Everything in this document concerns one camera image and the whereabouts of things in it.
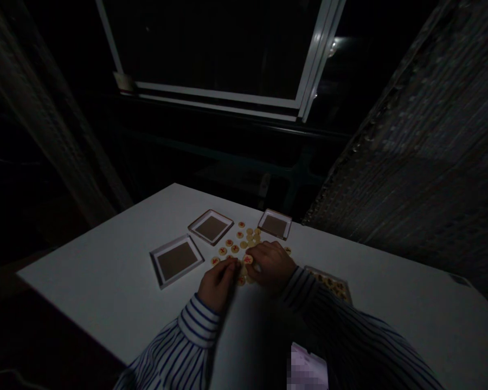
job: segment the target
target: left hand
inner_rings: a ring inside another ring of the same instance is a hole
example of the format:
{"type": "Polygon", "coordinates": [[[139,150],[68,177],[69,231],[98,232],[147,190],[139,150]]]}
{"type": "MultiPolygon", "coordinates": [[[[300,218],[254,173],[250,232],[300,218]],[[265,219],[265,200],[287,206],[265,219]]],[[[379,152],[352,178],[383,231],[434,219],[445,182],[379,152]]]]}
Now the left hand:
{"type": "Polygon", "coordinates": [[[229,258],[204,274],[197,294],[202,303],[214,312],[220,313],[224,308],[229,288],[235,280],[235,270],[239,265],[236,258],[229,258]]]}

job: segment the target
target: window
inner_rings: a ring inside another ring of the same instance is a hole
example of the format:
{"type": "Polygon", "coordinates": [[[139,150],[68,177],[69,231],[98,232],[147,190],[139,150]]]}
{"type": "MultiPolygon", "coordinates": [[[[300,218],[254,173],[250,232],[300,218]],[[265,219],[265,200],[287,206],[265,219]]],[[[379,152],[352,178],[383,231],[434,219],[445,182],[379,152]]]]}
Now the window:
{"type": "Polygon", "coordinates": [[[345,0],[97,0],[135,93],[305,122],[345,0]]]}

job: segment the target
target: white window frame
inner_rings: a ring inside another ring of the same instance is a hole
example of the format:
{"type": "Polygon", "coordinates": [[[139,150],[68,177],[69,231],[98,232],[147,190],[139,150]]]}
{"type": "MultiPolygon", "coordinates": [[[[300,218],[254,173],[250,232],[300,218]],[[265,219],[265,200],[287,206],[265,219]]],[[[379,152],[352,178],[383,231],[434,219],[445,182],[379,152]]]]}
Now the white window frame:
{"type": "MultiPolygon", "coordinates": [[[[112,30],[108,21],[107,13],[103,5],[102,0],[95,0],[98,7],[99,15],[105,29],[105,34],[107,36],[108,45],[114,58],[114,64],[116,71],[123,74],[123,67],[121,65],[121,59],[117,47],[115,45],[114,37],[112,35],[112,30]]],[[[137,87],[142,89],[151,89],[160,92],[173,92],[184,95],[193,96],[203,96],[209,98],[224,99],[228,101],[240,101],[246,103],[257,103],[264,106],[275,106],[292,108],[298,110],[297,116],[283,115],[272,113],[268,111],[250,110],[242,109],[237,107],[232,107],[231,105],[217,105],[202,103],[191,100],[182,99],[172,99],[169,97],[154,96],[149,94],[139,94],[138,96],[145,99],[153,99],[159,101],[166,101],[202,108],[218,109],[222,111],[229,111],[240,114],[248,114],[255,116],[263,116],[266,118],[280,119],[286,121],[296,121],[297,118],[301,118],[302,122],[306,122],[311,109],[313,100],[316,97],[316,91],[318,88],[318,83],[322,76],[323,69],[325,67],[325,62],[329,57],[331,46],[335,38],[336,29],[338,27],[339,20],[342,15],[343,7],[345,5],[345,0],[322,0],[320,4],[320,9],[318,11],[318,16],[314,25],[314,31],[309,49],[307,51],[307,56],[302,70],[302,75],[300,77],[300,82],[298,84],[297,95],[295,99],[281,99],[278,97],[270,96],[259,96],[250,94],[241,94],[233,92],[223,92],[213,89],[201,89],[201,88],[190,88],[173,86],[169,84],[156,84],[144,81],[135,80],[137,87]]]]}

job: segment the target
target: square tray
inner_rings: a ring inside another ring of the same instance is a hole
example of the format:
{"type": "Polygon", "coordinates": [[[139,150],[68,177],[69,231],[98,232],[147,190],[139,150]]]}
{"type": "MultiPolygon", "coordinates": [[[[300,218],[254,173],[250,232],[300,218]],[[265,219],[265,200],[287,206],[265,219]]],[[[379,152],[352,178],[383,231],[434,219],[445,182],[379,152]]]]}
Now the square tray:
{"type": "Polygon", "coordinates": [[[306,265],[304,269],[306,271],[312,272],[314,277],[316,278],[316,281],[326,286],[337,298],[344,300],[352,306],[351,291],[349,290],[349,284],[347,283],[347,281],[340,279],[336,276],[332,276],[331,274],[328,274],[326,272],[317,270],[316,268],[308,265],[306,265]]]}
{"type": "Polygon", "coordinates": [[[292,221],[293,218],[287,215],[279,213],[278,211],[266,209],[260,218],[257,227],[260,230],[285,241],[289,235],[292,221]]]}
{"type": "Polygon", "coordinates": [[[189,235],[181,236],[150,252],[159,288],[164,289],[204,262],[189,235]]]}
{"type": "Polygon", "coordinates": [[[210,209],[193,221],[188,230],[211,246],[215,246],[232,226],[231,219],[210,209]]]}

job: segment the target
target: curtain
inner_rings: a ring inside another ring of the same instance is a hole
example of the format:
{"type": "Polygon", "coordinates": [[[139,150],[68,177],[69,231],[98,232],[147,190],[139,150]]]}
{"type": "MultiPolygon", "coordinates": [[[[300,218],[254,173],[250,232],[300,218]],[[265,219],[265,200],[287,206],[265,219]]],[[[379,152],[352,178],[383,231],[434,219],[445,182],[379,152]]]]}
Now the curtain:
{"type": "Polygon", "coordinates": [[[303,223],[488,299],[488,1],[439,2],[303,223]]]}
{"type": "Polygon", "coordinates": [[[132,205],[21,0],[0,2],[0,100],[54,165],[91,226],[132,205]]]}

